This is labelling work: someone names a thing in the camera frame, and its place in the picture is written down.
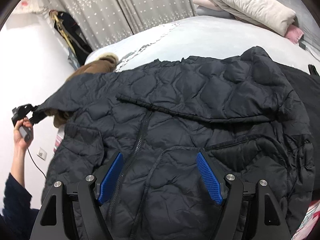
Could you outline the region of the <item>dark blue sleeve forearm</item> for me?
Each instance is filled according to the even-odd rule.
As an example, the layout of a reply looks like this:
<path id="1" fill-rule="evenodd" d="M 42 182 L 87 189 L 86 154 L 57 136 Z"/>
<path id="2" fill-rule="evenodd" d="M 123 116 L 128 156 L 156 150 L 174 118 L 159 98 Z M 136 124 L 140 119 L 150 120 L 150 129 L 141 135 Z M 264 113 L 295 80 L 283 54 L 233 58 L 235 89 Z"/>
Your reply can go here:
<path id="1" fill-rule="evenodd" d="M 1 239 L 29 239 L 39 213 L 30 207 L 31 194 L 10 174 L 5 184 Z"/>

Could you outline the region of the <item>person's left hand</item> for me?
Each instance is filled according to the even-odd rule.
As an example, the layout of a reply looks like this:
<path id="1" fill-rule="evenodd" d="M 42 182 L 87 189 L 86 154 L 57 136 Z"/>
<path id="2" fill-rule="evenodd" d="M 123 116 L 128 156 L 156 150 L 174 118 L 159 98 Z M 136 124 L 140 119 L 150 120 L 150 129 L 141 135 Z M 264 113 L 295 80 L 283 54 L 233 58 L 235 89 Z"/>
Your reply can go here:
<path id="1" fill-rule="evenodd" d="M 21 134 L 22 130 L 28 130 L 29 136 L 27 137 L 27 140 L 25 140 L 24 136 Z M 16 122 L 16 125 L 14 127 L 14 148 L 17 151 L 25 153 L 27 148 L 31 145 L 34 138 L 33 133 L 33 125 L 31 124 L 30 120 L 25 117 L 21 120 L 18 120 Z"/>

